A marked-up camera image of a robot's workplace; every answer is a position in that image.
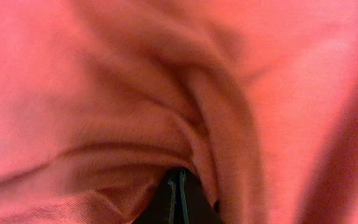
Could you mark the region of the black orange patterned jersey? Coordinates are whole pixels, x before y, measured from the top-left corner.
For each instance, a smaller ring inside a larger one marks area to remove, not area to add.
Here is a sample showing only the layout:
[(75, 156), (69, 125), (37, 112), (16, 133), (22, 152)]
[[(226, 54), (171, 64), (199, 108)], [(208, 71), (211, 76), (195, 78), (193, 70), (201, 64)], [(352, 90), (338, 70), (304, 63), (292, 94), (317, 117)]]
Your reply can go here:
[(223, 224), (199, 179), (188, 169), (169, 170), (133, 224)]

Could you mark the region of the red t-shirt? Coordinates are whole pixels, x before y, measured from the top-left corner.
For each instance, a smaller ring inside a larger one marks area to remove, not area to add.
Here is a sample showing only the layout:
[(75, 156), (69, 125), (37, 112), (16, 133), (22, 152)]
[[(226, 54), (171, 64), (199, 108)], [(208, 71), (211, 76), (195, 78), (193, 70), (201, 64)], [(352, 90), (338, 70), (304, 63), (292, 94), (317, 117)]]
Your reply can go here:
[(0, 1), (0, 223), (132, 223), (176, 167), (358, 223), (358, 1)]

